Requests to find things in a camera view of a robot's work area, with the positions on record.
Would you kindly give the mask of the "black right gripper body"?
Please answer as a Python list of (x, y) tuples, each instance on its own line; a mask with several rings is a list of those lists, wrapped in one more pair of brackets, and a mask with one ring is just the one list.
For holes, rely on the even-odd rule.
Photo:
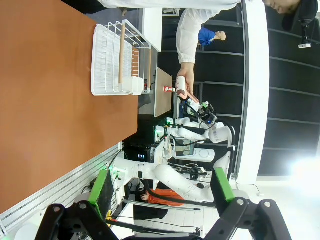
[(197, 111), (197, 117), (200, 120), (200, 123), (206, 125), (211, 125), (217, 120), (214, 107), (208, 102), (203, 102)]

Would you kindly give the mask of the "person hand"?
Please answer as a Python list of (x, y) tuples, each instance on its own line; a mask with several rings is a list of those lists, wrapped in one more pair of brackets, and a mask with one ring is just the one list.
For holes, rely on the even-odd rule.
[(183, 91), (178, 91), (178, 96), (185, 100), (187, 97), (191, 98), (194, 102), (199, 103), (199, 100), (197, 97), (194, 95), (194, 80), (195, 80), (195, 75), (194, 75), (194, 63), (191, 62), (183, 62), (180, 64), (181, 68), (177, 74), (177, 77), (183, 76), (185, 77), (185, 82), (186, 82), (186, 90)]

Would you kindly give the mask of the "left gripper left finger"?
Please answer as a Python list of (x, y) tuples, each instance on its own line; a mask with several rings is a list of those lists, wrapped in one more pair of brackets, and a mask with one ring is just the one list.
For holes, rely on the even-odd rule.
[(66, 208), (59, 203), (47, 207), (36, 234), (37, 240), (70, 240), (75, 234), (87, 234), (93, 240), (117, 240), (107, 225), (114, 187), (111, 173), (101, 170), (87, 200)]

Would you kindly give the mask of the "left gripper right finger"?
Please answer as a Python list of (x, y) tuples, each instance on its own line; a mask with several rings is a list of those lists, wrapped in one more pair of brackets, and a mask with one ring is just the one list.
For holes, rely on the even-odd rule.
[(237, 229), (248, 230), (254, 240), (290, 240), (292, 237), (283, 215), (272, 199), (258, 204), (243, 197), (235, 197), (222, 168), (213, 171), (210, 188), (219, 219), (206, 240), (230, 240)]

